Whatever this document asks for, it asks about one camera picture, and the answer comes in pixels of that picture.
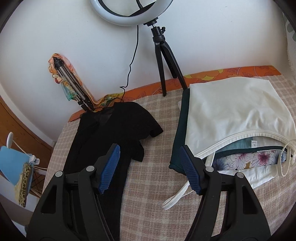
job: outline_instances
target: floral print fabric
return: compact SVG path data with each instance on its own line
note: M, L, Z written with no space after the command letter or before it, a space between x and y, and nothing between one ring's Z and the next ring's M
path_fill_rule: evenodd
M252 153L237 153L225 157L214 159L212 167L215 171L224 170L242 170L252 167L261 167L276 164L281 150L266 150ZM287 158L284 151L281 156L281 162Z

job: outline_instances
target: orange floral fabric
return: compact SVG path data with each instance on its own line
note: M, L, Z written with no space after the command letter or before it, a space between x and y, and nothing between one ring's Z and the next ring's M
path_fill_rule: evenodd
M273 76L281 75L281 73L273 66L249 66L249 67L239 67L230 69L218 69L213 71L205 71L196 74L185 75L185 82L187 86L194 83L205 83L214 80L223 80L226 78L243 76L243 77L254 77L254 76ZM178 79L166 80L166 89L168 91L181 89L181 84ZM133 101L145 96L161 94L161 84L160 82L139 87L126 92L123 101ZM84 110L80 110L74 113L69 122L74 121L80 117Z

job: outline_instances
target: plaid blanket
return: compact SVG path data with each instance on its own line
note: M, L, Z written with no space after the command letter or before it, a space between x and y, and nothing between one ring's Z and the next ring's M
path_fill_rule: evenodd
M296 87L284 76L259 77L270 80L296 120ZM142 140L143 162L131 161L123 194L120 221L121 240L184 240L196 215L201 197L195 192L167 211L161 204L174 195L187 181L186 177L168 168L180 111L178 101L182 90L147 96L135 102L147 109L163 128L155 138ZM44 183L44 189L54 173L62 170L79 120L67 123L54 148ZM282 224L296 196L296 167L290 167L286 177L276 177L254 191L266 215L271 233ZM221 193L219 212L213 235L220 232L226 193Z

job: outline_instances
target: leopard print item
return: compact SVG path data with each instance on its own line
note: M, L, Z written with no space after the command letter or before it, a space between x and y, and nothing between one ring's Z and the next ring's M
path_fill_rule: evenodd
M26 206L27 201L27 189L29 178L31 176L32 167L29 163L25 163L20 174L20 179L15 185L15 199L22 207Z

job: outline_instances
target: black cable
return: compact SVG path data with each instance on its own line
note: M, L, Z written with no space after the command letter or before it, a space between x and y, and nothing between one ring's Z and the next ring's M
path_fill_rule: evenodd
M124 102L124 101L123 101L123 98L124 98L124 95L125 95L125 93L126 93L125 88L128 87L129 75L130 75L130 73L131 73L131 65L133 64L133 61L134 61L134 59L135 59L136 52L137 52L137 48L138 48L138 44L139 44L139 25L137 25L137 44L136 44L135 52L134 52L134 54L133 54L133 59L132 59L130 65L129 65L129 66L130 66L130 71L129 71L129 73L128 73L128 79L127 79L127 82L126 82L126 86L120 86L120 87L119 87L119 88L123 89L123 96L121 97L121 101L120 101L120 102Z
M136 0L136 2L137 2L139 9L143 8L142 4L140 3L140 0Z

